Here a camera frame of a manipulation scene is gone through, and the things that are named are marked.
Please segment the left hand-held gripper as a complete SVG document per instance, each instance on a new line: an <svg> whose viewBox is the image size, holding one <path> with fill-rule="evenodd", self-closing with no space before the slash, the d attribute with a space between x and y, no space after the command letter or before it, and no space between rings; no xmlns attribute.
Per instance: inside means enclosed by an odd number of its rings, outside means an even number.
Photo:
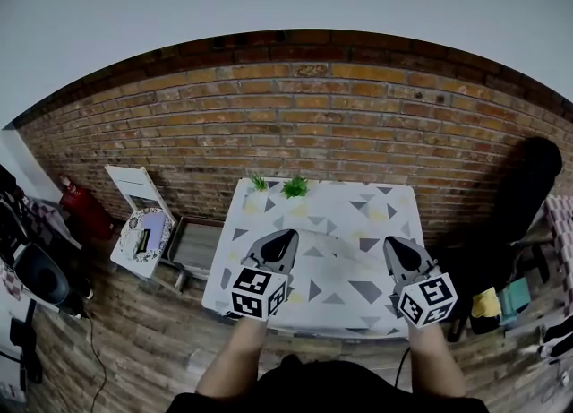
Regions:
<svg viewBox="0 0 573 413"><path fill-rule="evenodd" d="M287 301L291 275L261 263L282 263L280 270L291 271L298 244L299 234L294 229L275 231L252 244L232 277L234 314L266 322Z"/></svg>

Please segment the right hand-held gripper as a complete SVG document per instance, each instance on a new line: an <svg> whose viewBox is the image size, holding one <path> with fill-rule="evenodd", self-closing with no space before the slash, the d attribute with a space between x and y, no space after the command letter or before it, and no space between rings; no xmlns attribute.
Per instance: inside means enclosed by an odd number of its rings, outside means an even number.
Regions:
<svg viewBox="0 0 573 413"><path fill-rule="evenodd" d="M403 237L386 237L383 243L389 275L400 280L401 271L427 271L413 278L390 296L396 317L415 328L445 320L458 301L448 273L443 273L424 247Z"/></svg>

